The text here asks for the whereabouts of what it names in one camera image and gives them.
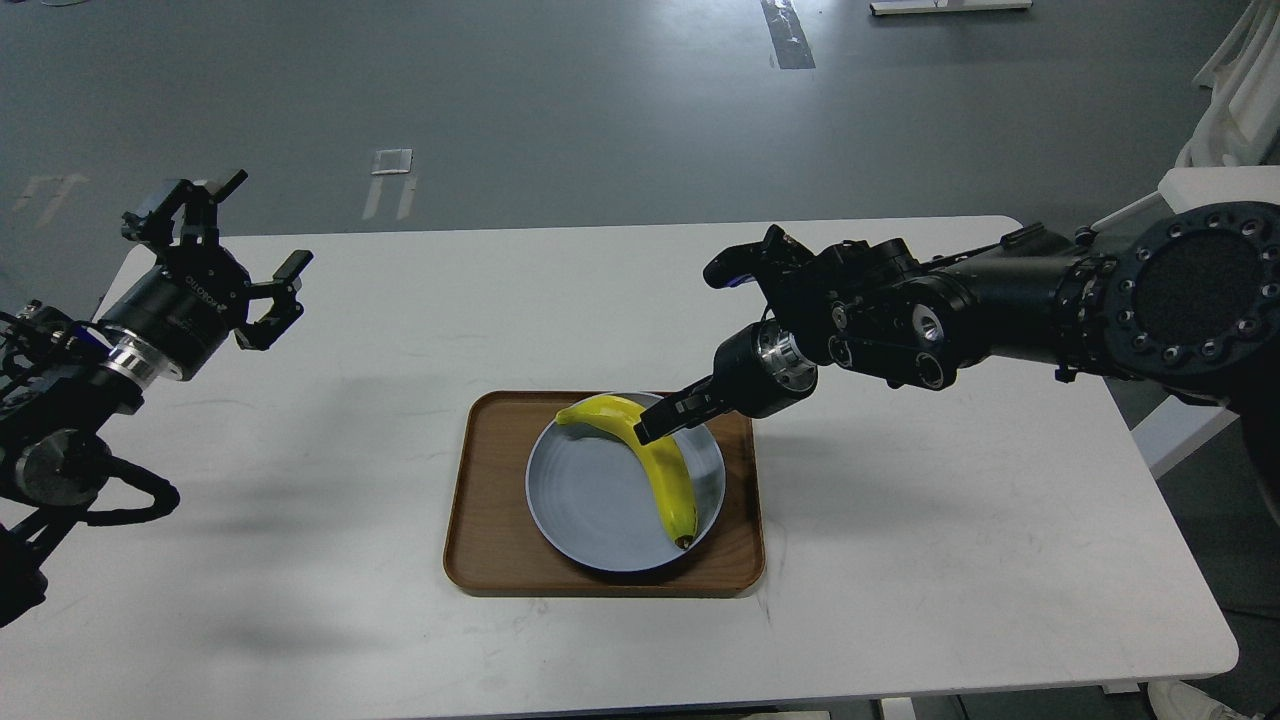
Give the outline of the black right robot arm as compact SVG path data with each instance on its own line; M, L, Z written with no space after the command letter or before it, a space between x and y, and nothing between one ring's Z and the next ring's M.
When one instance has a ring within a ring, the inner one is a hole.
M1260 491L1277 511L1279 210L1216 202L1155 223L1107 251L1025 225L997 243L927 261L900 238L813 252L780 225L717 254L712 288L756 283L772 310L726 340L708 377L645 410L643 445L727 413L762 419L804 398L820 366L891 388L940 391L987 357L1149 380L1243 425Z

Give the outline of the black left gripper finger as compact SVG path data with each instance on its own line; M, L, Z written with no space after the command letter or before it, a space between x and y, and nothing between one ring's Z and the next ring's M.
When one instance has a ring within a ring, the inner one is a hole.
M300 277L312 260L312 251L298 249L279 265L270 281L246 287L247 300L269 299L271 304L257 320L244 322L234 329L239 348L269 350L303 315L305 307L297 299Z
M166 179L137 210L122 215L122 238L157 256L169 247L216 247L219 205L250 177L244 169L216 179Z

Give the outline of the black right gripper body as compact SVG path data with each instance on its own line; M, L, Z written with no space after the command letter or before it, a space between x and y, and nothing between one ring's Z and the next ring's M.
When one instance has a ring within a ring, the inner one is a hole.
M777 322L755 322L716 350L712 398L717 409L753 419L771 416L817 389L818 365Z

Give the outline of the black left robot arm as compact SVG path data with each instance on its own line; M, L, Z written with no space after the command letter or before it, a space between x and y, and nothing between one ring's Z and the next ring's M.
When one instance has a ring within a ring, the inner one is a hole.
M247 178L170 179L122 218L122 236L154 265L99 319L76 320L38 300L3 315L3 497L31 514L1 530L1 620L42 603L42 565L78 525L122 527L172 514L179 491L118 457L99 432L136 413L159 378L192 379L234 338L270 348L302 315L293 251L253 282L221 243L219 208Z

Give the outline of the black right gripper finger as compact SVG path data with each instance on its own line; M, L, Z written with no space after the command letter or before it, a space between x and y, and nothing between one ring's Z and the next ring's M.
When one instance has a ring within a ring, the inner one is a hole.
M717 392L716 378L707 375L648 407L640 423L707 423L728 410L727 401Z
M684 405L652 405L646 407L634 424L634 434L641 446L655 443L673 433L699 427L713 418L707 407L685 407Z

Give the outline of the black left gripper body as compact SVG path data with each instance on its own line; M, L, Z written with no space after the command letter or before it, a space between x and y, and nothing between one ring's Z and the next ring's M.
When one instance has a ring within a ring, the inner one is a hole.
M99 320L157 350L179 380L192 379L241 327L248 272L220 245L179 243L163 252Z

